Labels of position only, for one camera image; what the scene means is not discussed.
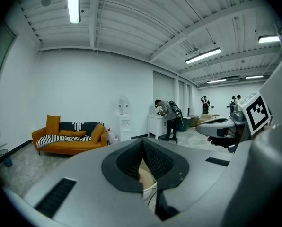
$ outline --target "person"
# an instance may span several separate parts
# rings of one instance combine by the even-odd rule
[[[240,102],[242,99],[241,99],[241,95],[239,94],[238,96],[237,96],[237,100],[235,101],[235,103],[236,104],[238,104],[238,102]]]
[[[232,96],[229,107],[231,107],[233,104],[236,104],[236,97],[235,96]]]
[[[167,126],[166,126],[166,129],[167,129],[167,132],[166,132],[166,137],[165,138],[162,138],[162,140],[166,140],[166,141],[169,141],[169,140],[174,140],[176,141],[177,140],[177,127],[176,127],[176,123],[177,123],[177,114],[175,112],[173,112],[169,102],[167,101],[161,101],[161,100],[156,100],[155,101],[155,105],[157,107],[162,107],[162,112],[159,114],[159,115],[166,115],[166,120],[167,120]],[[170,132],[171,132],[171,129],[173,129],[173,137],[170,138]]]
[[[208,114],[209,106],[211,105],[210,101],[207,100],[206,96],[201,97],[202,102],[202,114]]]

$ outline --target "striped blanket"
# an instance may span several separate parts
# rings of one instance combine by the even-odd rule
[[[84,136],[84,137],[69,137],[69,136],[60,136],[60,135],[44,135],[39,140],[37,140],[37,148],[41,148],[43,146],[46,146],[48,144],[58,142],[58,141],[90,141],[90,136]]]

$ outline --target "black slot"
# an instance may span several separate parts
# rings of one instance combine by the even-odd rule
[[[75,184],[76,181],[63,178],[37,204],[35,209],[47,217],[52,218]]]
[[[208,161],[208,162],[211,162],[211,163],[214,163],[214,164],[218,164],[218,165],[221,165],[221,166],[228,166],[228,164],[229,164],[229,161],[221,160],[221,159],[217,159],[217,158],[213,158],[213,157],[209,157],[205,161]]]
[[[223,137],[224,135],[224,129],[217,129],[217,136]]]

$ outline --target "orange cushion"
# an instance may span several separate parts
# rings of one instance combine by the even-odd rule
[[[66,131],[66,130],[60,130],[59,135],[60,136],[71,136],[71,133],[74,131]]]
[[[70,151],[70,150],[90,150],[96,148],[101,148],[101,142],[94,144],[94,142],[91,140],[91,141],[58,141],[49,144],[41,149],[43,151],[45,151],[45,149],[62,149],[62,150]]]
[[[96,144],[100,141],[101,135],[104,133],[105,127],[102,124],[97,124],[96,127],[94,128],[91,138],[92,141]]]
[[[47,116],[46,118],[46,134],[59,134],[60,116]]]
[[[77,131],[77,132],[72,132],[71,136],[72,137],[82,137],[86,135],[86,131]]]

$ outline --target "ceiling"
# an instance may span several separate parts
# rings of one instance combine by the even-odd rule
[[[279,64],[275,15],[263,0],[80,0],[71,24],[67,0],[19,0],[21,22],[39,50],[82,48],[126,55],[163,67],[194,84],[212,79],[267,77]],[[185,60],[215,48],[206,61]]]

